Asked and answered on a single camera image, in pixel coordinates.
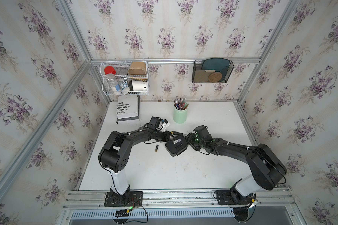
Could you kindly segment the black handled screwdriver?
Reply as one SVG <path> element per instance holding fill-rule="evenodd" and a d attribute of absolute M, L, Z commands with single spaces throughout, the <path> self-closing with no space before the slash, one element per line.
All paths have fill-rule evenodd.
<path fill-rule="evenodd" d="M 177 131 L 171 131 L 171 134 L 177 136 L 177 135 L 182 135 L 183 133 L 177 132 Z"/>

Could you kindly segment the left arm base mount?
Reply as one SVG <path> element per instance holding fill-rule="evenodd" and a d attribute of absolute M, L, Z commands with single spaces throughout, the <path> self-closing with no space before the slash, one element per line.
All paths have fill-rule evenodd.
<path fill-rule="evenodd" d="M 131 191 L 128 187 L 124 194 L 120 195 L 111 188 L 109 192 L 105 193 L 104 198 L 105 207 L 140 207 L 143 202 L 143 192 Z"/>

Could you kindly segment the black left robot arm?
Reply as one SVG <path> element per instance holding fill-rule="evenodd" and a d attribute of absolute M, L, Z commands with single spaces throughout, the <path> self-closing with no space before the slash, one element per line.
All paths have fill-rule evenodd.
<path fill-rule="evenodd" d="M 139 143 L 150 144 L 150 140 L 168 142 L 180 135 L 176 131 L 168 131 L 169 122 L 159 117 L 152 117 L 149 123 L 130 132 L 113 131 L 98 154 L 99 165 L 111 175 L 113 185 L 110 189 L 118 197 L 127 196 L 130 185 L 126 179 L 126 167 L 132 147 Z"/>

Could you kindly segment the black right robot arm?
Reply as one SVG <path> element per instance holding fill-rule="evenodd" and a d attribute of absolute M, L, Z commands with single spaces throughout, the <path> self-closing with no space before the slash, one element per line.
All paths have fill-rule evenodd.
<path fill-rule="evenodd" d="M 286 167 L 265 144 L 250 146 L 213 138 L 204 125 L 196 127 L 187 140 L 196 151 L 204 149 L 207 154 L 230 157 L 249 166 L 251 174 L 230 189 L 229 196 L 234 202 L 253 196 L 257 190 L 273 190 L 281 180 L 285 180 Z"/>

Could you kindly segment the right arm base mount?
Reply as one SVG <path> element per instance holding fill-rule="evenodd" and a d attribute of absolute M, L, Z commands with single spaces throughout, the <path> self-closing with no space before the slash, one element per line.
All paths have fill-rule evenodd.
<path fill-rule="evenodd" d="M 230 189 L 216 190 L 213 197 L 219 205 L 251 205 L 255 200 L 255 193 L 242 196 L 235 187 Z"/>

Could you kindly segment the black square alarm clock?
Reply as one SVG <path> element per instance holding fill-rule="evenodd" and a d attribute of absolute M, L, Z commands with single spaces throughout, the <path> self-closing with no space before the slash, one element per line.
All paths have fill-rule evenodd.
<path fill-rule="evenodd" d="M 178 135 L 173 140 L 166 142 L 165 148 L 172 157 L 180 155 L 187 150 L 189 143 L 184 135 Z"/>

